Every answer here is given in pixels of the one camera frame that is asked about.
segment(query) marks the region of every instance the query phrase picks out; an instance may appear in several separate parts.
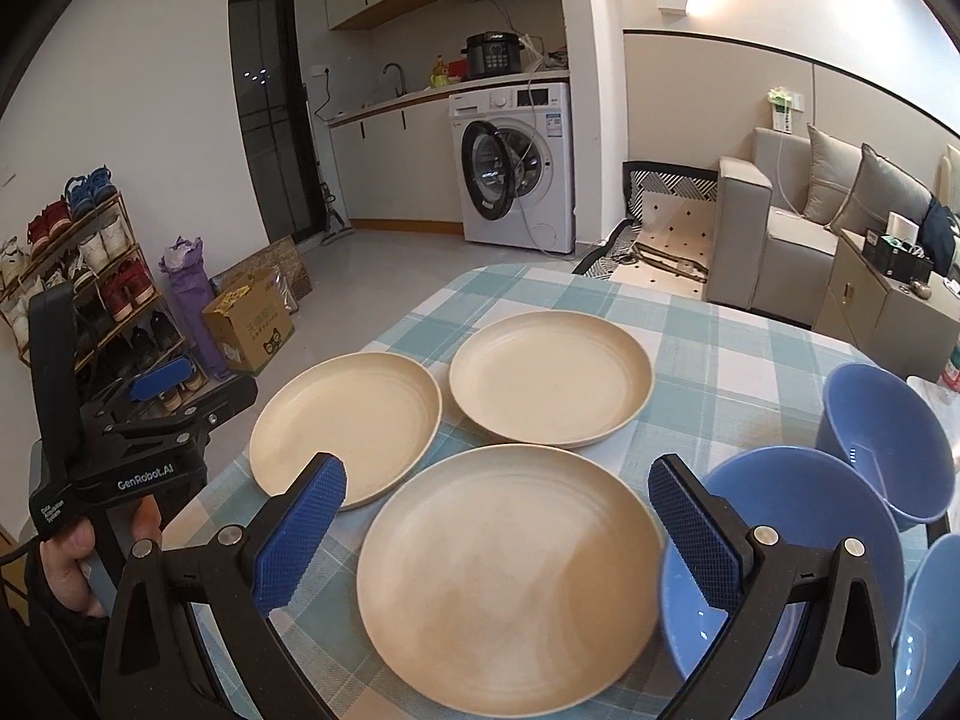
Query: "red shoe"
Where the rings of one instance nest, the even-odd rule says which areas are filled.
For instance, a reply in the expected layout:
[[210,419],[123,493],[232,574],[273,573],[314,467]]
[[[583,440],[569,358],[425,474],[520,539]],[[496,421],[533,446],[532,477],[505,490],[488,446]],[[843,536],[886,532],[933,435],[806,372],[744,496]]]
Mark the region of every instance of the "red shoe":
[[127,260],[120,266],[117,279],[127,288],[127,292],[142,306],[154,296],[154,282],[143,266],[143,260]]
[[114,322],[123,322],[133,313],[133,306],[123,286],[123,277],[115,274],[110,276],[107,283],[100,288],[100,297],[104,300],[104,306],[107,307]]
[[50,245],[50,228],[46,217],[38,215],[27,225],[27,243],[30,244],[30,256],[37,257]]
[[47,229],[50,230],[50,240],[56,240],[56,237],[70,226],[70,209],[67,208],[66,200],[61,197],[44,208],[43,220],[46,221]]

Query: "human hand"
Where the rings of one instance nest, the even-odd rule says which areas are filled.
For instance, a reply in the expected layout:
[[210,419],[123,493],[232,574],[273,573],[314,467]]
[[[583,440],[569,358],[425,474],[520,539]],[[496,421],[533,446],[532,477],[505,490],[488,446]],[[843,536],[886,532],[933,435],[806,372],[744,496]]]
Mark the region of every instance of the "human hand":
[[[161,543],[160,509],[152,495],[144,498],[133,514],[131,533],[134,541],[152,538],[157,544]],[[107,613],[90,590],[78,565],[78,560],[93,553],[95,542],[90,520],[80,519],[72,528],[40,543],[40,561],[47,584],[64,608],[89,617],[105,617]]]

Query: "dining table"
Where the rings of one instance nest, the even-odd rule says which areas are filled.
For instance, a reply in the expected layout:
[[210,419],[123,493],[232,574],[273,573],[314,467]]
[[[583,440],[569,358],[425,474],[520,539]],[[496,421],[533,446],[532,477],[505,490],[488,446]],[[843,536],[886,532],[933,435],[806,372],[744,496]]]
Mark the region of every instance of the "dining table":
[[[500,441],[457,408],[448,381],[450,362],[467,338],[493,322],[550,309],[615,323],[640,342],[654,364],[654,391],[647,406],[613,436],[575,450],[616,474],[647,505],[647,474],[661,455],[678,454],[703,477],[746,450],[813,446],[827,375],[846,362],[869,362],[846,343],[756,314],[536,266],[488,266],[456,278],[364,347],[420,362],[442,390],[439,432],[412,474]],[[270,621],[301,671],[343,720],[469,717],[403,683],[364,630],[357,605],[358,559],[364,536],[388,498],[335,517],[290,604],[274,610]],[[266,500],[245,451],[170,523],[164,549],[207,543],[224,526],[247,525]],[[903,533],[901,540],[909,576],[925,552],[925,529]],[[659,565],[651,570],[659,571]],[[209,610],[199,608],[197,616],[203,643],[234,710],[258,717]],[[550,716],[656,718],[682,683],[664,638],[655,632],[614,685]]]

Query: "throw cushion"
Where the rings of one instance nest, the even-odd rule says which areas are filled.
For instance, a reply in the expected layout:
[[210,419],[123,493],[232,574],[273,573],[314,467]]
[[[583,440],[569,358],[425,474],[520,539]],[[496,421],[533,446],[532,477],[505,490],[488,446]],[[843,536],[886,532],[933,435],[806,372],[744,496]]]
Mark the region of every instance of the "throw cushion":
[[941,167],[940,202],[954,214],[960,214],[960,151],[949,143]]
[[918,244],[923,247],[926,256],[933,262],[936,274],[949,275],[950,266],[957,258],[960,240],[960,224],[946,205],[941,205],[936,197],[930,199],[930,209],[920,225]]
[[860,148],[820,132],[812,124],[810,135],[810,198],[803,211],[817,224],[829,224],[850,193],[860,167]]
[[864,235],[867,229],[886,230],[891,212],[920,224],[930,206],[930,190],[867,143],[856,181],[829,228],[837,235],[850,230]]

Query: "blue bowl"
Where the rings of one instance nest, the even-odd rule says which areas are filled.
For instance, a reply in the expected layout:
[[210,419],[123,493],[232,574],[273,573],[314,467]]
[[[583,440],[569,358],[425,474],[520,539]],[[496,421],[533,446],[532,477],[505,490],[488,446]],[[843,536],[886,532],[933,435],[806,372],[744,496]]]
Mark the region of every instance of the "blue bowl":
[[896,718],[916,720],[960,664],[960,533],[941,536],[914,574],[896,645]]
[[[891,637],[904,610],[904,552],[889,509],[856,471],[814,449],[771,446],[727,461],[703,480],[722,495],[751,527],[770,525],[793,544],[834,549],[859,538],[880,583]],[[664,637],[686,679],[720,632],[726,613],[707,605],[671,541],[661,574]],[[800,624],[803,604],[784,610],[773,641],[734,720],[762,709]]]
[[947,513],[953,453],[930,406],[882,368],[853,362],[827,376],[817,449],[850,463],[901,531]]

